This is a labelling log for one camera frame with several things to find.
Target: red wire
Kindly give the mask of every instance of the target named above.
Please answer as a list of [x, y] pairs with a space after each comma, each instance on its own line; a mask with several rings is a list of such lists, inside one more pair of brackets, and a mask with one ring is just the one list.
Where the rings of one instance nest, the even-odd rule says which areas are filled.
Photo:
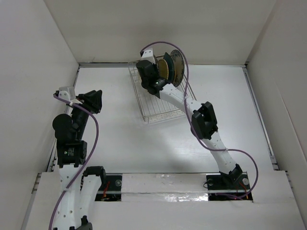
[[109, 185], [110, 185], [110, 181], [106, 184], [106, 188], [104, 189], [104, 197], [106, 197], [106, 192], [109, 188]]
[[244, 188], [245, 193], [246, 193], [246, 188], [245, 188], [245, 186], [244, 186], [241, 182], [239, 182], [239, 184]]

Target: screw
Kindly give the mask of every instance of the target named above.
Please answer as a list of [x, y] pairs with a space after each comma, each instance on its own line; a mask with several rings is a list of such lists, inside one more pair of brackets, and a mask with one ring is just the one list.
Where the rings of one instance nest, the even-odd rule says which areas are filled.
[[116, 181], [115, 181], [115, 185], [116, 185], [117, 187], [121, 186], [121, 180], [116, 180]]
[[242, 182], [243, 182], [244, 185], [248, 185], [248, 184], [249, 184], [248, 178], [244, 178], [244, 179], [242, 180]]
[[209, 179], [209, 180], [207, 181], [207, 185], [212, 186], [212, 185], [213, 185], [213, 180], [212, 180], [212, 179]]

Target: white wall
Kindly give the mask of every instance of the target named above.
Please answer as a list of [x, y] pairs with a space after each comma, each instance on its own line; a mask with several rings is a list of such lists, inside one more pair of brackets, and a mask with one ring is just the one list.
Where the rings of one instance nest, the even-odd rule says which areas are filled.
[[307, 1], [280, 0], [251, 54], [248, 72], [282, 170], [307, 225]]
[[78, 62], [129, 62], [167, 40], [192, 64], [229, 65], [245, 63], [276, 0], [45, 2]]
[[42, 0], [0, 0], [0, 223], [19, 230], [78, 64]]

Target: white enclosure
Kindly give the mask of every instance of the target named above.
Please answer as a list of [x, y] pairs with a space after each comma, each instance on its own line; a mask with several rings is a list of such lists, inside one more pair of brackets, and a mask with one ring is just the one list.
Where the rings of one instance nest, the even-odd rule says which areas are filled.
[[0, 31], [0, 228], [19, 230], [64, 111], [52, 94], [78, 65], [41, 0], [0, 1]]
[[307, 223], [307, 2], [279, 1], [251, 62], [251, 82], [279, 166]]
[[[104, 91], [104, 108], [97, 116], [98, 154], [90, 165], [104, 165], [108, 173], [218, 170], [211, 154], [184, 131], [189, 129], [184, 117], [142, 123], [126, 65], [78, 69], [78, 63], [84, 62], [137, 60], [140, 49], [157, 40], [181, 47], [190, 64], [227, 65], [191, 65], [190, 83], [198, 100], [214, 104], [226, 146], [255, 157], [260, 183], [254, 203], [202, 206], [150, 201], [150, 212], [161, 211], [165, 229], [187, 229], [190, 223], [194, 229], [205, 224], [209, 229], [303, 229], [303, 222], [307, 225], [306, 12], [304, 0], [0, 0], [0, 229], [45, 229], [58, 198], [57, 172], [46, 172], [55, 143], [51, 124], [65, 109], [52, 94], [75, 82], [77, 94]], [[162, 54], [171, 49], [162, 45], [154, 50]], [[247, 59], [250, 78], [244, 66], [233, 66], [244, 65]], [[84, 133], [88, 148], [93, 128], [89, 120]], [[253, 181], [252, 163], [232, 154]], [[282, 172], [273, 170], [272, 154]], [[35, 179], [42, 172], [36, 194]], [[108, 209], [105, 202], [96, 202], [96, 226], [122, 229], [143, 219], [136, 229], [146, 229], [146, 223], [160, 227], [148, 218], [147, 204], [139, 202], [140, 197], [130, 199], [138, 201], [135, 212], [128, 211], [128, 202], [107, 204]], [[224, 222], [211, 210], [221, 213]], [[107, 218], [105, 223], [99, 213]], [[126, 216], [113, 225], [114, 213]], [[240, 222], [238, 215], [246, 222]]]
[[45, 0], [78, 62], [129, 62], [143, 46], [167, 40], [191, 64], [215, 65], [245, 63], [275, 2]]

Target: white table surface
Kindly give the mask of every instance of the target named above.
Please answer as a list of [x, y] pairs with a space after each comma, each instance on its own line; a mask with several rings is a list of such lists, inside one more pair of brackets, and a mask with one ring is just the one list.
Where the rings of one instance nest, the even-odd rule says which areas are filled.
[[[220, 136], [228, 148], [250, 153], [261, 171], [272, 171], [265, 135], [241, 67], [190, 66], [190, 84], [198, 101], [213, 104]], [[107, 173], [218, 172], [211, 153], [189, 129], [183, 116], [145, 124], [128, 68], [81, 68], [76, 94], [103, 91], [103, 108], [96, 115], [99, 140], [89, 165]], [[83, 139], [90, 151], [95, 126], [89, 118]], [[231, 153], [253, 178], [254, 166], [245, 155]]]

